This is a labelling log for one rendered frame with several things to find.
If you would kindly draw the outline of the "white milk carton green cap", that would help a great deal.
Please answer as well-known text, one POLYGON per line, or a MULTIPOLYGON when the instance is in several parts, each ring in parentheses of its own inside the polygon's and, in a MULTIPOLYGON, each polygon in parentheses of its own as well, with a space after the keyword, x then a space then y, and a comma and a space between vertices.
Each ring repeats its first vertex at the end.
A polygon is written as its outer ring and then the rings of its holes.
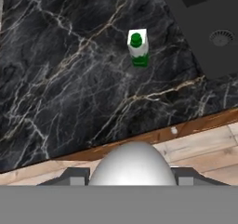
POLYGON ((127 35, 127 47, 135 67, 148 65, 149 41, 146 29, 130 30, 127 35))

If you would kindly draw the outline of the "white egg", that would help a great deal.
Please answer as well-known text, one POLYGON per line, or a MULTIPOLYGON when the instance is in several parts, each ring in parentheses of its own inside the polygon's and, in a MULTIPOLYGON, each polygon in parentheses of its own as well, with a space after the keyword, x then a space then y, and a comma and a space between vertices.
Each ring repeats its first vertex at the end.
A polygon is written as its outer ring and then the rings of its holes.
POLYGON ((174 174, 151 144, 134 141, 109 152, 98 164, 90 186, 176 186, 174 174))

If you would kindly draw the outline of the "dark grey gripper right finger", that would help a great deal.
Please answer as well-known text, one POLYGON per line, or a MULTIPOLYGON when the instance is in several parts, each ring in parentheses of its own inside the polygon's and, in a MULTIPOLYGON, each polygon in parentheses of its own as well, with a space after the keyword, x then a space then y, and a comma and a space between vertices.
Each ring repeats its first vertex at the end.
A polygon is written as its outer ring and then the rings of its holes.
POLYGON ((218 185, 226 186, 226 183, 205 177, 192 167, 171 167, 179 186, 218 185))

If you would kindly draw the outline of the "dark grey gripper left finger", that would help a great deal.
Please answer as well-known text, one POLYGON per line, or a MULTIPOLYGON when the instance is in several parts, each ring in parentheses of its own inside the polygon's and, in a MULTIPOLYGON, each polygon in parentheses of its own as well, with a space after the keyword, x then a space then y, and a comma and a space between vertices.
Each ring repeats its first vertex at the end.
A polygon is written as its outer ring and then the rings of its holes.
POLYGON ((88 167, 69 167, 59 177, 40 183, 40 186, 87 186, 89 176, 88 167))

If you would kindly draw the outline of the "dark grey sink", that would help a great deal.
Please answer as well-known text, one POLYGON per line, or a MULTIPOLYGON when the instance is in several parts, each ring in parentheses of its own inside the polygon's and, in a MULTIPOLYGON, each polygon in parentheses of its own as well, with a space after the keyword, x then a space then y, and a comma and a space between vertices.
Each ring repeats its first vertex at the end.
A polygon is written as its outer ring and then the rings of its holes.
POLYGON ((238 72, 238 0, 165 0, 207 78, 238 72))

